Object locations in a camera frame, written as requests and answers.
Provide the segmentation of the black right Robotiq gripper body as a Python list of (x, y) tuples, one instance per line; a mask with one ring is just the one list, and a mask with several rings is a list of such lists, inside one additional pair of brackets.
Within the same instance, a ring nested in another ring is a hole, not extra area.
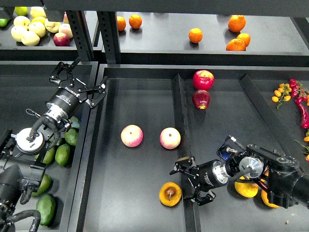
[(228, 175), (224, 171), (224, 167), (219, 160), (193, 166), (191, 174), (194, 177), (190, 178), (191, 185), (203, 192), (225, 186), (228, 182)]

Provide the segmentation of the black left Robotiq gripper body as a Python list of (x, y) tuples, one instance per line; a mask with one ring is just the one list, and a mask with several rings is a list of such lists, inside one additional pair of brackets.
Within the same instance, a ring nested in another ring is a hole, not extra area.
[(78, 89), (59, 87), (46, 102), (49, 116), (73, 116), (81, 104), (87, 100), (86, 93), (79, 93)]

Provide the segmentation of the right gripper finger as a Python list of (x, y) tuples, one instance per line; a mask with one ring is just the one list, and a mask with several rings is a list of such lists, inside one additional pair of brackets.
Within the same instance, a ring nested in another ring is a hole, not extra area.
[(175, 166), (172, 171), (169, 172), (170, 175), (181, 173), (188, 178), (196, 179), (198, 176), (198, 167), (195, 162), (194, 156), (186, 156), (179, 158), (175, 162)]
[(211, 203), (216, 198), (216, 194), (209, 190), (207, 192), (195, 191), (191, 196), (185, 196), (185, 200), (189, 200), (193, 203), (197, 203), (198, 206), (202, 206)]

